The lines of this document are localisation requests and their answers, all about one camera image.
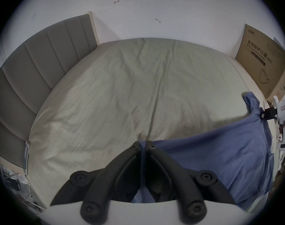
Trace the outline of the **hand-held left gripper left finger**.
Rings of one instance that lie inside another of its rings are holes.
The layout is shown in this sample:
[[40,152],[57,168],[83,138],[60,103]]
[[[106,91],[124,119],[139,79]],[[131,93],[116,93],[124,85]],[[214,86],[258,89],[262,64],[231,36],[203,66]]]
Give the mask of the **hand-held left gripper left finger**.
[[89,224],[105,223],[111,200],[132,202],[140,188],[141,145],[135,141],[105,168],[76,171],[59,189],[50,206],[82,201],[79,210]]

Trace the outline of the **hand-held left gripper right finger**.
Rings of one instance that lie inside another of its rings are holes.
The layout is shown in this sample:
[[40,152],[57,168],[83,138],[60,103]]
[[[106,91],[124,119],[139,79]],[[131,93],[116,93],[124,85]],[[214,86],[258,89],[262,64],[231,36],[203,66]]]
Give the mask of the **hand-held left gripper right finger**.
[[235,205],[214,172],[184,168],[151,141],[145,144],[145,186],[156,202],[177,200],[185,224],[197,224],[205,218],[205,199]]

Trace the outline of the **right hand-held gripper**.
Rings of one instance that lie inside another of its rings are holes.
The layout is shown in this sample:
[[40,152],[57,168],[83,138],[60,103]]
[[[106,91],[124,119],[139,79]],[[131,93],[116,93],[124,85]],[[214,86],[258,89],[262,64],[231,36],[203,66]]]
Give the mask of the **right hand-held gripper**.
[[260,119],[276,119],[280,129],[280,137],[277,140],[277,148],[285,153],[285,100],[279,101],[277,96],[273,97],[274,107],[261,111]]

